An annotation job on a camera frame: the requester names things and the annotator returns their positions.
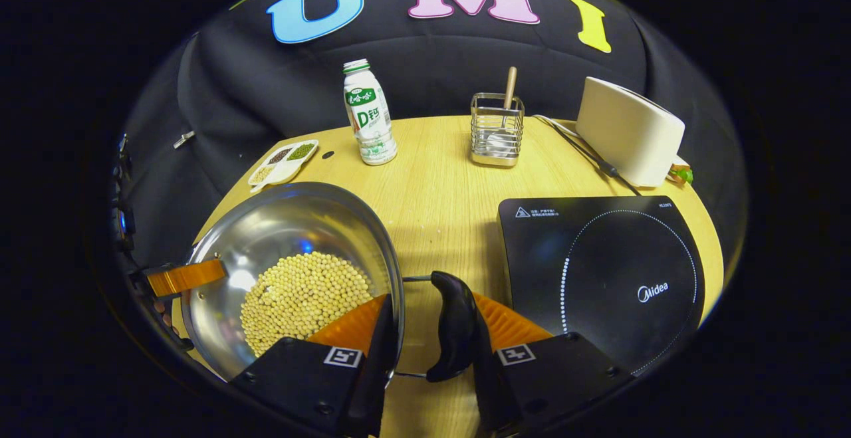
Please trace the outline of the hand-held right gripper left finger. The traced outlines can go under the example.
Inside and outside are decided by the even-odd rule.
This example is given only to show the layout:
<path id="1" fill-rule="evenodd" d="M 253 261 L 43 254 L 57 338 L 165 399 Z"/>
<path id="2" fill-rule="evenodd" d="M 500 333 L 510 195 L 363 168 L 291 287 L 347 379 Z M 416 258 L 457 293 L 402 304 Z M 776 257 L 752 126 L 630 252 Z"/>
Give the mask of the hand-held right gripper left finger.
<path id="1" fill-rule="evenodd" d="M 377 436 L 396 337 L 383 294 L 307 340 L 280 339 L 230 384 L 306 434 Z"/>

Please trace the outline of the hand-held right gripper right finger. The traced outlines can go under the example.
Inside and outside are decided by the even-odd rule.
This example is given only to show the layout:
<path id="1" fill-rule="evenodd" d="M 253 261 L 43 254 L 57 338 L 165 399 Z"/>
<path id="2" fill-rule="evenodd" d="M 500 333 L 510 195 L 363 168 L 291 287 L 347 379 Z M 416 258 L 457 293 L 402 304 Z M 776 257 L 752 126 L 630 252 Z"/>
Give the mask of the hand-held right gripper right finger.
<path id="1" fill-rule="evenodd" d="M 481 294 L 472 362 L 481 424 L 492 435 L 551 435 L 634 377 L 577 332 L 553 335 Z"/>

